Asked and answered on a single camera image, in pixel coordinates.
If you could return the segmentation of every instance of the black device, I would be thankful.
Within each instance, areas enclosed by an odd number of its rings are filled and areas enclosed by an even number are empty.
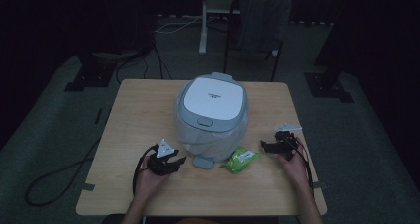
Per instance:
[[[275,133],[275,139],[275,143],[267,143],[265,141],[260,141],[260,144],[263,147],[264,151],[266,153],[283,154],[288,161],[290,161],[293,158],[294,154],[298,154],[305,162],[306,172],[308,174],[308,182],[309,186],[312,188],[313,194],[314,183],[312,179],[312,171],[311,166],[309,165],[309,156],[305,147],[303,147],[303,150],[306,153],[307,159],[305,159],[303,154],[297,150],[297,148],[299,147],[299,143],[297,142],[296,137],[293,133],[290,133],[289,131],[278,131]]]
[[[169,162],[169,159],[176,156],[179,150],[174,150],[172,154],[166,155],[164,157],[158,158],[158,148],[159,145],[155,144],[148,148],[143,155],[140,157],[139,162],[137,163],[136,170],[133,175],[133,193],[136,193],[136,181],[137,177],[139,176],[140,166],[145,159],[145,156],[148,154],[149,151],[154,150],[155,152],[149,156],[147,167],[148,169],[154,173],[155,175],[164,176],[167,174],[171,174],[174,172],[178,172],[179,168],[182,164],[185,163],[186,157],[180,158],[175,162]]]
[[[279,131],[275,133],[275,139],[275,143],[260,141],[264,151],[266,153],[284,154],[285,158],[290,161],[299,147],[294,134],[289,131]]]

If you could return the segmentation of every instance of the chair backrest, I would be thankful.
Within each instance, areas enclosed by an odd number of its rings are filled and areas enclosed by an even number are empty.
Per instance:
[[[239,0],[238,6],[238,46],[250,52],[278,49],[289,22],[291,0]]]

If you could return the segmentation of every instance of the person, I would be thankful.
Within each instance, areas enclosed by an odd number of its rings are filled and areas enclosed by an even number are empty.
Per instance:
[[[302,154],[303,146],[299,138],[297,142],[301,145],[298,147],[298,151]],[[145,157],[143,161],[143,167],[146,166],[149,157]],[[306,167],[303,159],[300,156],[293,156],[288,161],[283,155],[276,155],[284,171],[289,176],[293,183],[296,193],[297,201],[299,206],[300,222],[302,224],[318,224],[323,223],[322,217],[318,211],[318,208],[313,197],[312,189],[308,182]],[[158,176],[154,175],[148,169],[141,169],[136,182],[136,193],[130,206],[124,215],[123,224],[139,224],[142,220],[143,210],[145,209],[148,200],[158,191],[159,187],[162,186],[170,177],[169,175]],[[186,218],[178,224],[218,224],[216,222],[200,219],[200,218]]]

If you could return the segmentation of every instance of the dark background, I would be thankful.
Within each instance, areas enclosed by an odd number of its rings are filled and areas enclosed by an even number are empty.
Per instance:
[[[419,186],[420,0],[292,1],[291,21],[335,24],[317,64],[358,78]],[[200,15],[201,0],[0,0],[0,147],[77,45],[142,48],[157,13]]]

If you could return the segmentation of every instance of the black chair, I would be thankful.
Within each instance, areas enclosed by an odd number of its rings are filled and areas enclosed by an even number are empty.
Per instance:
[[[233,0],[228,15],[223,72],[226,73],[227,70],[229,50],[265,52],[268,53],[265,60],[271,55],[275,57],[270,80],[273,82],[290,19],[290,10],[291,0]]]

